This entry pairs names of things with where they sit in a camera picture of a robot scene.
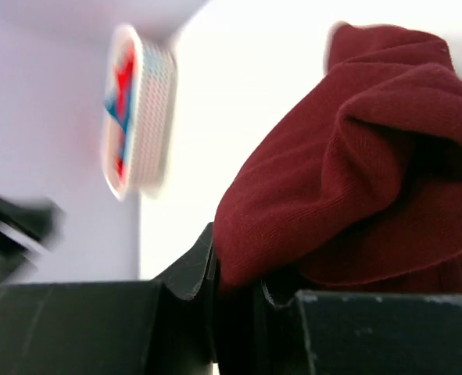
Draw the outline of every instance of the red cloth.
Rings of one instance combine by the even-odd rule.
[[[325,290],[462,293],[462,81],[435,35],[333,33],[328,74],[217,210],[224,291],[292,264]]]

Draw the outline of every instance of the table surface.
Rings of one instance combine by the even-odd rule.
[[[434,14],[426,5],[405,0],[389,12],[369,0],[210,1],[175,47],[179,78],[166,175],[155,194],[141,197],[141,278],[192,246],[248,155],[323,77],[334,22],[438,34],[462,77],[462,0],[454,8],[436,4]]]

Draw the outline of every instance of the blurry black object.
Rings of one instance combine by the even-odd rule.
[[[462,375],[462,296],[282,270],[220,300],[211,230],[151,281],[0,285],[0,375]]]
[[[17,205],[0,198],[0,223],[39,243],[53,233],[57,212],[59,210],[51,201]],[[27,261],[28,251],[28,248],[0,231],[0,283]]]

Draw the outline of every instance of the red garment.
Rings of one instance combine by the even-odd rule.
[[[462,293],[462,81],[444,40],[341,25],[213,236],[225,291],[293,264],[325,290]]]

